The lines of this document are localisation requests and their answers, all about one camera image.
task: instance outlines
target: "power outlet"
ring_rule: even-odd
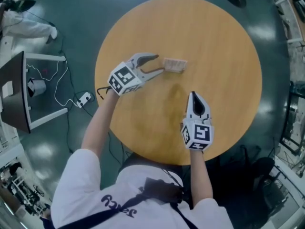
[[[86,92],[81,98],[76,102],[76,105],[81,109],[83,106],[91,99],[89,92]]]

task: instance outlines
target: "trash can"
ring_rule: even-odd
[[[34,78],[30,78],[28,81],[28,92],[30,97],[35,97],[44,93],[46,88],[44,80],[34,80]]]

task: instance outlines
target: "floor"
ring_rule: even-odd
[[[61,33],[58,39],[51,44],[45,44],[43,39],[17,40],[15,51],[25,49],[27,52],[57,55],[64,37],[63,49],[69,62],[75,92],[91,91],[94,93],[95,62],[103,39],[123,14],[147,0],[36,1],[35,7],[30,12],[54,23]],[[282,132],[290,76],[285,34],[274,1],[247,0],[247,6],[244,9],[235,7],[227,0],[207,1],[226,10],[245,28],[256,47],[263,75],[262,98],[257,115],[241,140],[221,155],[220,162],[225,163],[236,158],[240,153],[241,144],[248,147],[249,156],[256,153],[256,146],[261,148],[259,156],[267,156],[273,148],[273,139],[277,145]],[[28,13],[26,16],[39,20]],[[52,76],[56,67],[56,63],[35,65],[44,72],[44,76],[47,78]],[[63,71],[64,67],[60,65],[59,75]],[[30,70],[29,75],[39,78],[33,70]],[[47,92],[44,95],[30,100],[32,119],[35,120],[42,114],[60,109],[53,98],[56,79],[58,77],[55,78],[55,81],[47,83]],[[57,97],[64,103],[68,98],[73,98],[73,95],[69,75],[66,74],[59,84]],[[94,101],[86,105],[86,110],[93,114],[97,107],[97,102]],[[69,111],[68,139],[66,138],[67,115],[34,129],[30,135],[19,133],[21,143],[36,175],[51,195],[54,193],[67,159],[71,155],[67,141],[72,150],[80,148],[90,119],[91,117],[84,110],[72,108]],[[119,140],[111,134],[109,141],[109,148],[118,160],[116,161],[111,156],[108,149],[109,143],[107,143],[101,161],[102,188],[114,183],[120,167],[119,163],[124,159]]]

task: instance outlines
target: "black pants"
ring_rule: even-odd
[[[161,164],[152,160],[149,160],[147,158],[144,158],[136,153],[132,153],[123,163],[122,167],[120,168],[119,172],[123,170],[124,168],[128,166],[133,166],[133,165],[145,165],[145,166],[153,166],[157,167],[160,169],[164,169],[167,171],[174,172],[177,174],[181,179],[182,179],[182,166],[177,166],[177,165],[167,165],[167,164]]]

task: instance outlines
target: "shoe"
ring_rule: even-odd
[[[51,35],[50,35],[50,36],[52,37],[53,40],[55,40],[56,37],[57,37],[57,35],[58,35],[58,33],[57,33],[56,28],[55,28],[55,27],[52,27]]]

